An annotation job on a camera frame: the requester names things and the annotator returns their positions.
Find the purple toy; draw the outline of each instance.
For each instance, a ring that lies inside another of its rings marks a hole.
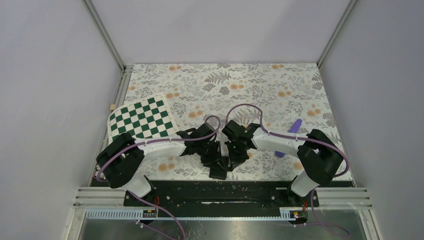
[[[295,134],[299,131],[302,125],[302,119],[297,119],[293,125],[291,126],[290,130],[288,130],[289,133]],[[284,157],[286,154],[284,152],[275,151],[275,155],[279,158]]]

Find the table surface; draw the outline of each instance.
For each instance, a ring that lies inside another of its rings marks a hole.
[[[319,129],[343,150],[315,63],[134,65],[125,104],[158,92],[164,92],[180,130],[198,127],[210,115],[223,118],[233,106],[250,103],[262,109],[268,129],[288,131],[302,119],[299,133]],[[252,107],[241,106],[229,117],[243,125],[259,123]],[[250,149],[248,155],[227,180],[291,181],[303,171],[294,156],[279,158],[265,149]],[[343,162],[339,172],[345,166]],[[211,180],[198,155],[143,161],[139,171],[152,180]],[[349,171],[336,180],[352,180],[352,175]]]

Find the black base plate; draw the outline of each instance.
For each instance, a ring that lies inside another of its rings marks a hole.
[[[156,196],[159,197],[159,205],[176,217],[279,217],[279,207],[302,207],[285,200],[286,190],[276,190],[287,188],[290,181],[153,180],[151,183],[156,189],[143,198],[153,203]],[[330,187],[352,187],[352,182],[334,181]],[[310,196],[304,199],[310,207]],[[128,192],[123,205],[146,206]],[[313,206],[319,206],[318,198]],[[168,215],[159,211],[159,217]]]

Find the gray wall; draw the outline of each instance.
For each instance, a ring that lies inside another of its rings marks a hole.
[[[317,62],[349,0],[93,0],[126,64]]]
[[[422,239],[424,1],[359,1],[321,69],[384,239]]]
[[[2,0],[0,33],[0,239],[57,240],[119,69],[79,0]]]

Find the checkerboard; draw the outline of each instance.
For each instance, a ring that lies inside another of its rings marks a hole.
[[[166,137],[178,132],[163,92],[125,104],[110,114],[107,121],[109,143],[126,132],[140,139]]]

